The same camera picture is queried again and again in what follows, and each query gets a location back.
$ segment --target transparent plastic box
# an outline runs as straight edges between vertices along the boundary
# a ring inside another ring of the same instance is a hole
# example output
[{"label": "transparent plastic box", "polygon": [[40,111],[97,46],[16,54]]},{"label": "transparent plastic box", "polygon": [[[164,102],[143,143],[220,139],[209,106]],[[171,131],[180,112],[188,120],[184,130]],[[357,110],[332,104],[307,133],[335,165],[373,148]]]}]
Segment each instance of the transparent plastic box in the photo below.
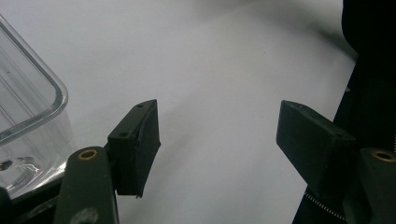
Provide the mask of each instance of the transparent plastic box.
[{"label": "transparent plastic box", "polygon": [[67,89],[0,15],[0,187],[11,198],[59,177],[76,150]]}]

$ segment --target clear plastic container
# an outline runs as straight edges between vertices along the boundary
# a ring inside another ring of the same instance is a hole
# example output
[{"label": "clear plastic container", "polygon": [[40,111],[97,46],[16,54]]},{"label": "clear plastic container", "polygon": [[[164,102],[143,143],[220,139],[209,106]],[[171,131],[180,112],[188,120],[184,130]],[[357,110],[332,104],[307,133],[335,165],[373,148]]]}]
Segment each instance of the clear plastic container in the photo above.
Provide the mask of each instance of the clear plastic container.
[{"label": "clear plastic container", "polygon": [[0,15],[0,187],[18,197],[61,175],[76,150],[67,89]]}]

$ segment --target zipper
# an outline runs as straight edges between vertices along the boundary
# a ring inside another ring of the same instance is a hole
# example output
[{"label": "zipper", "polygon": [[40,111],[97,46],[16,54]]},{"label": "zipper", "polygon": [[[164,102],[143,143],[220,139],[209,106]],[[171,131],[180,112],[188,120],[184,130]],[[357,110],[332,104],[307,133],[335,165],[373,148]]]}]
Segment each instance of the zipper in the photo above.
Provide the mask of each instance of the zipper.
[{"label": "zipper", "polygon": [[308,192],[305,192],[304,196],[309,201],[311,201],[312,203],[316,204],[317,206],[319,206],[320,208],[322,208],[323,210],[325,210],[327,213],[331,214],[332,216],[337,217],[337,218],[339,218],[339,219],[341,219],[343,221],[347,221],[346,217],[344,217],[343,215],[339,214],[338,212],[335,212],[334,210],[332,210],[331,208],[329,208],[325,204],[321,203],[316,197],[312,196]]}]

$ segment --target white table surface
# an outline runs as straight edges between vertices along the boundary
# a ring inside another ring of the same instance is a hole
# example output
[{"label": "white table surface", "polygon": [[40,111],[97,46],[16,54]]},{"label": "white table surface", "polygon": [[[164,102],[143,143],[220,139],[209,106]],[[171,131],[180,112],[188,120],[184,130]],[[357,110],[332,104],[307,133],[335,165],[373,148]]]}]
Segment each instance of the white table surface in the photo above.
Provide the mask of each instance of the white table surface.
[{"label": "white table surface", "polygon": [[291,223],[305,182],[276,145],[283,99],[332,119],[354,60],[341,0],[0,0],[69,90],[79,148],[158,99],[159,149],[121,223]]}]

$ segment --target white surface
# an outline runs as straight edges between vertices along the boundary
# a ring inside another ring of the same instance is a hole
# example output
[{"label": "white surface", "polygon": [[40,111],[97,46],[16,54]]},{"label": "white surface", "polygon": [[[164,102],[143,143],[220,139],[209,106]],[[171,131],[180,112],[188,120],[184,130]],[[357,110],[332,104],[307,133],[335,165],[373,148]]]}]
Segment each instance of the white surface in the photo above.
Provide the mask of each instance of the white surface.
[{"label": "white surface", "polygon": [[121,223],[291,223],[305,183],[276,145],[280,101],[332,119],[353,60],[341,0],[1,0],[69,89],[79,147],[158,99],[161,146]]}]

